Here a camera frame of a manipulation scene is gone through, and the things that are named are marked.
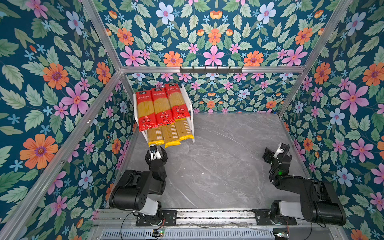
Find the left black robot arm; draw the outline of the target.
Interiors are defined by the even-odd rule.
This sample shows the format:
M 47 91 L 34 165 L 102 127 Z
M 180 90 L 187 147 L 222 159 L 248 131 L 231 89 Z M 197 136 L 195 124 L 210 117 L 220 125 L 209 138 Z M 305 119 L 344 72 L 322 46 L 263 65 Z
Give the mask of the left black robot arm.
M 147 150 L 145 161 L 149 166 L 148 171 L 126 170 L 123 173 L 113 188 L 109 205 L 110 208 L 161 218 L 162 204 L 149 195 L 162 195 L 165 191 L 168 155 L 163 147 L 152 145 Z

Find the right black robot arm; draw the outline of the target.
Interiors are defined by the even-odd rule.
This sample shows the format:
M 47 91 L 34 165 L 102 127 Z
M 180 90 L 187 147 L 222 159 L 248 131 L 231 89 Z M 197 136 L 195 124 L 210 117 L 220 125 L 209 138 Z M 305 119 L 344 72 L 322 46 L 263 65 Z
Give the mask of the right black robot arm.
M 269 181 L 276 189 L 295 193 L 299 202 L 275 200 L 270 208 L 274 222 L 300 219 L 309 223 L 343 226 L 346 212 L 332 184 L 289 174 L 292 156 L 290 145 L 280 144 L 273 152 L 265 148 L 263 159 L 271 165 Z

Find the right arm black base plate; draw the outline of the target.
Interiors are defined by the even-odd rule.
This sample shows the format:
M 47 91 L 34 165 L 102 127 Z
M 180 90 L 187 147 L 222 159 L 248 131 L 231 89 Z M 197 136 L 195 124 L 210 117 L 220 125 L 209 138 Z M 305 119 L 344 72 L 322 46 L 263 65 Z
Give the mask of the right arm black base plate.
M 280 216 L 273 213 L 271 210 L 252 209 L 255 214 L 255 219 L 258 226 L 282 226 L 288 224 L 289 226 L 296 226 L 297 221 L 295 218 Z

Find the yellow pasta bag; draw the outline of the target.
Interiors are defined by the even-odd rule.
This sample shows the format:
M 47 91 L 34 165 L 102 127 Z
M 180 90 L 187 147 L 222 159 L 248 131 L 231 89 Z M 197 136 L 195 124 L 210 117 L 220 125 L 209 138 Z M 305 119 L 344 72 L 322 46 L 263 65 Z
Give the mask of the yellow pasta bag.
M 179 137 L 179 141 L 185 141 L 188 139 L 194 140 L 194 136 L 191 128 L 189 127 L 187 119 L 178 119 L 175 122 L 176 131 Z
M 181 144 L 175 124 L 162 126 L 161 131 L 165 142 L 165 148 L 178 146 Z
M 147 130 L 147 134 L 148 134 L 148 145 L 149 145 L 149 147 L 154 146 L 154 145 L 160 146 L 160 145 L 164 145 L 165 144 L 161 127 L 148 129 Z

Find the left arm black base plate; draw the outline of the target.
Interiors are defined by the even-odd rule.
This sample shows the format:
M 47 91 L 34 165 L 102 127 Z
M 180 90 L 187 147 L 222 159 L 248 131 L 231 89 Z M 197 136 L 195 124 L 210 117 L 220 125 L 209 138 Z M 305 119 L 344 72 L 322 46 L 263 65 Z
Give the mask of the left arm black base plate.
M 174 227 L 177 221 L 176 210 L 159 210 L 154 216 L 139 214 L 136 227 Z

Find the red spaghetti bag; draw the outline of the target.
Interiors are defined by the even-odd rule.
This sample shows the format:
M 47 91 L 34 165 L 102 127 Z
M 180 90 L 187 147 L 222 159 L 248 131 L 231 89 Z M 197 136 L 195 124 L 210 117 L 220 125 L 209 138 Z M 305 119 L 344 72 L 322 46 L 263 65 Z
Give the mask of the red spaghetti bag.
M 158 127 L 175 123 L 169 99 L 164 88 L 151 89 Z
M 171 106 L 171 111 L 175 120 L 189 118 L 190 112 L 188 111 L 185 100 L 182 96 L 179 85 L 166 84 L 166 93 Z
M 140 131 L 157 127 L 158 123 L 156 121 L 151 91 L 141 91 L 137 93 L 137 114 Z

